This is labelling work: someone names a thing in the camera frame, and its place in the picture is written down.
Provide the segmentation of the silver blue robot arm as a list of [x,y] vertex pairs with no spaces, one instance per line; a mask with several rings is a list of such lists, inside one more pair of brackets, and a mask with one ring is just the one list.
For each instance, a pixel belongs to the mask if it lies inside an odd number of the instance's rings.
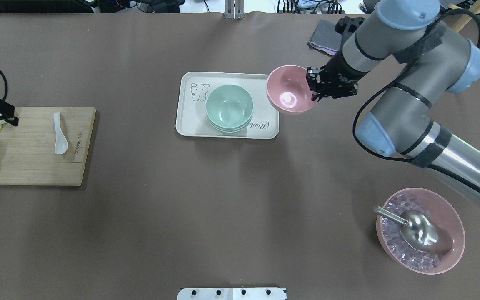
[[480,205],[480,151],[431,120],[443,93],[460,93],[480,78],[480,19],[464,9],[439,15],[438,0],[381,0],[341,49],[305,78],[312,101],[355,95],[358,81],[393,56],[404,70],[352,125],[366,152],[428,168]]

